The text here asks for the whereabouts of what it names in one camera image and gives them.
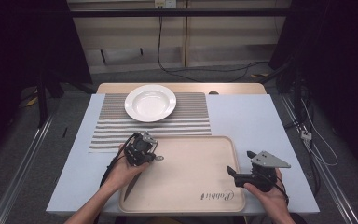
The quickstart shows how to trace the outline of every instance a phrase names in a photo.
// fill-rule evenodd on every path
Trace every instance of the round plate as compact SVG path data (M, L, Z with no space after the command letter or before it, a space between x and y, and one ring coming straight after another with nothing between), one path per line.
M124 107L133 119L153 122L169 116L176 106L173 92L160 85L144 85L127 96Z

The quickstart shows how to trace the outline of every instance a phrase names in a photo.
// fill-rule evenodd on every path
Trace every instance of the tray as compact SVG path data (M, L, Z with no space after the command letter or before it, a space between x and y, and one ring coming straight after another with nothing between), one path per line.
M155 136L158 158L119 207L126 213L195 214L238 212L245 206L227 165L239 171L235 148L225 136Z

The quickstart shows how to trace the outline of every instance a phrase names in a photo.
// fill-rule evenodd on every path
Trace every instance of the person's right arm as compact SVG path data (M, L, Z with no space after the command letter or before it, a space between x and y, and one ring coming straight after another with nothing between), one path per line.
M276 172L277 177L282 179L281 171L276 169ZM283 187L280 181L277 182L277 185L281 188ZM249 183L245 183L243 186L261 202L267 212L267 215L272 218L274 223L295 223L289 214L289 210L287 209L285 197L277 188L274 187L269 192L263 192L256 186Z

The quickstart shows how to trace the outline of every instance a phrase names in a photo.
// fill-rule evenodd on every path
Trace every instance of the person's left hand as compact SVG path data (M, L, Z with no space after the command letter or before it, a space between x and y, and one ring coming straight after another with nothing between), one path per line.
M118 159L116 164L113 166L112 171L104 182L106 187L114 190L121 189L128 185L136 175L144 171L149 166L148 162L145 162L140 166L131 166L127 162L127 158L124 156L123 151L118 157L120 159Z

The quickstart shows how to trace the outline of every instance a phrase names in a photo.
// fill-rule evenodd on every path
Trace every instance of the striped placemat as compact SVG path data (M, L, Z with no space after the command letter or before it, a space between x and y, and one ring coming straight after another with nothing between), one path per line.
M89 152L117 152L133 133L148 131L153 135L211 135L205 94L178 92L176 107L165 119L141 122L131 118L124 102L128 94L106 94L100 117L92 136Z

